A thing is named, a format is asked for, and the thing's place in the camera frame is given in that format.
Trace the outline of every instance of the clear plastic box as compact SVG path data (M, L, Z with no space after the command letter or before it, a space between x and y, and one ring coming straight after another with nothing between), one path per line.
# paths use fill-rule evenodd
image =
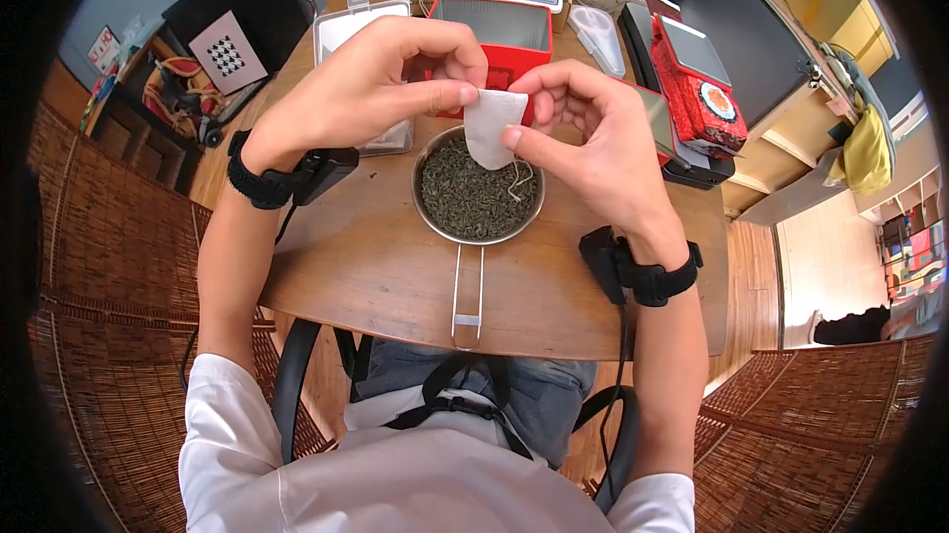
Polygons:
M616 24L610 14L586 5L574 5L566 21L576 31L577 39L593 55L600 69L614 77L626 75L620 38L616 35Z
M388 0L369 3L369 0L346 0L348 9L318 16L313 21L313 64L320 65L340 45L358 33L362 27L380 16L411 16L412 6L407 0ZM415 121L406 119L391 127L365 146L361 156L401 154L412 149Z

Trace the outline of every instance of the tea bag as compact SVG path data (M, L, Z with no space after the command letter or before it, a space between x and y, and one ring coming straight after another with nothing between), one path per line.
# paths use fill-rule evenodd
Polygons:
M515 154L501 143L507 125L517 125L528 106L528 95L501 89L480 89L478 100L465 107L468 153L488 171L509 165Z

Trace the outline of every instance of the chair armrest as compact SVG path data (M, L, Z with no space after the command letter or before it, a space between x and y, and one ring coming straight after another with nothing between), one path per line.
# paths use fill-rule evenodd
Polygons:
M613 398L613 387L603 389L593 397L587 399L580 408L580 415L573 425L577 432L597 413L606 409L609 400ZM616 503L620 492L629 481L629 474L633 470L633 457L636 455L636 441L640 434L640 406L636 400L636 391L627 385L620 387L617 399L623 402L623 413L620 417L620 432L616 434L616 444L609 457L609 470L604 473L603 482L593 497L593 502L599 506L603 514L607 514Z
M302 380L306 376L306 365L313 354L313 345L320 335L319 323L297 318L293 320L284 350L277 365L276 382L273 385L273 421L280 432L280 456L284 465L293 461L293 432L296 429L297 406L300 403Z

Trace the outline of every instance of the loose tea leaves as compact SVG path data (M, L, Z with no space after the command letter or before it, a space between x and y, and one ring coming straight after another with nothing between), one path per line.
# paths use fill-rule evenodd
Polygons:
M525 163L520 166L524 179ZM466 241L486 241L510 234L524 222L537 201L536 171L528 181L512 189L517 172L510 164L500 171L487 171L468 154L463 133L447 140L421 171L421 200L434 223L445 232Z

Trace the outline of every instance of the white sleeve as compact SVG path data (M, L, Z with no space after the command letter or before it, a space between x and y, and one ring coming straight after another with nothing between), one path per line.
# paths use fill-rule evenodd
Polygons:
M184 421L178 484L189 524L283 465L280 434L257 381L224 357L195 358Z
M633 480L606 516L617 533L694 533L695 486L681 473Z

